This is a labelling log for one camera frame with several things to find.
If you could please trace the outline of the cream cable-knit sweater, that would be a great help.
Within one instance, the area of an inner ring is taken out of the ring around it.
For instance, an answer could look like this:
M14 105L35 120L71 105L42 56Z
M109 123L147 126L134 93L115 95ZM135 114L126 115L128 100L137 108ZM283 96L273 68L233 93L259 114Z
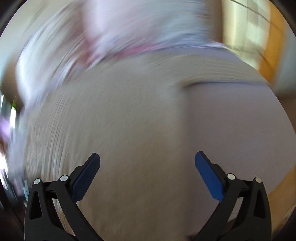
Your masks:
M106 61L66 81L28 118L27 178L55 180L92 153L101 167L78 205L107 240L185 240L215 208L194 165L186 91L264 79L235 56L155 52Z

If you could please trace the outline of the lavender textured bedsheet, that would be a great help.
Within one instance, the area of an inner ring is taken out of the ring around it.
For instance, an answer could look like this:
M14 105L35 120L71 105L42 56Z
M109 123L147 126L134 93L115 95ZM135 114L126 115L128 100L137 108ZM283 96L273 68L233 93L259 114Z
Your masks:
M272 211L295 206L295 131L267 81L226 49L186 54L194 149L240 177L261 177Z

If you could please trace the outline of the pale pink duvet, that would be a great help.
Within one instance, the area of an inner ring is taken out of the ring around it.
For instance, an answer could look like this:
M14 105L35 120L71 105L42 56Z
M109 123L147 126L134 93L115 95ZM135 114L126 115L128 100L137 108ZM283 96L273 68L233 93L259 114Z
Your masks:
M223 50L211 37L207 1L27 1L1 37L23 103L19 126L100 62Z

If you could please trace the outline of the orange wooden bed frame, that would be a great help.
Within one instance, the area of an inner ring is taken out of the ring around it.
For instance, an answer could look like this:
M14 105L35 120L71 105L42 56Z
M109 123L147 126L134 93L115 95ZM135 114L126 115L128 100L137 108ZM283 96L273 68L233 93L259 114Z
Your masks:
M259 73L269 84L275 82L275 76L281 60L281 54L285 48L286 21L278 8L269 2L270 27L267 46L262 55Z

